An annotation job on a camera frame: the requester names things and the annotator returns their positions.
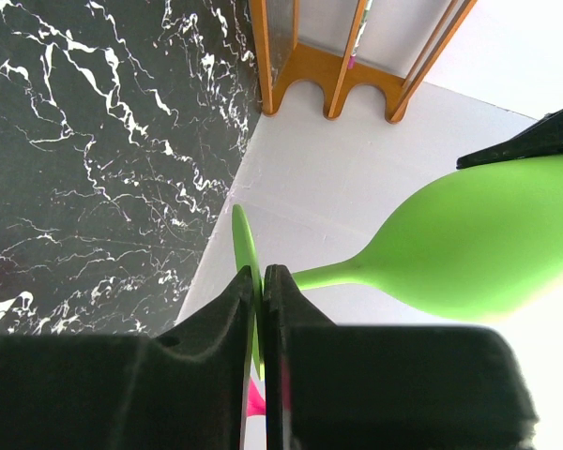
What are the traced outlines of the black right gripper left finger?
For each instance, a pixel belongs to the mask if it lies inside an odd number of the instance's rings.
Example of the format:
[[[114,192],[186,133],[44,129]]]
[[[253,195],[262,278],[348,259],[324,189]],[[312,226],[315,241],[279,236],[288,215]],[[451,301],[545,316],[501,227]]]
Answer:
[[[237,449],[249,269],[158,337],[0,336],[0,449]]]

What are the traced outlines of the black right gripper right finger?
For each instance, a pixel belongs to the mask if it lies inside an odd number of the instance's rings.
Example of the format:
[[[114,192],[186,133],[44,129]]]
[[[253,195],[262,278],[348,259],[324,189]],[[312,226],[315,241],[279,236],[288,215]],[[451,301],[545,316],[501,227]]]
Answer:
[[[529,449],[538,417],[511,347],[456,325],[338,325],[289,270],[265,274],[270,449]]]

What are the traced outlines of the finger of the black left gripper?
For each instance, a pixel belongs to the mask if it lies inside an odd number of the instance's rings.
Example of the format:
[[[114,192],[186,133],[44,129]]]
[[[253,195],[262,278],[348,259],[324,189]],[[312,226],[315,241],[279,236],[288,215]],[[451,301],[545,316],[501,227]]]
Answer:
[[[509,140],[459,157],[456,169],[560,154],[563,154],[563,109],[547,113]]]

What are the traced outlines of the green wine glass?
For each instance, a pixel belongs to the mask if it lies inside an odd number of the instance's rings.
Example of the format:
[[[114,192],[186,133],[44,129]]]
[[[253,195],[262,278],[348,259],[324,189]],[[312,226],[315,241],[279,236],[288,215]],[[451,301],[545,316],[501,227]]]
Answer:
[[[563,153],[460,157],[355,256],[291,278],[304,291],[370,286],[449,320],[509,315],[563,283]]]

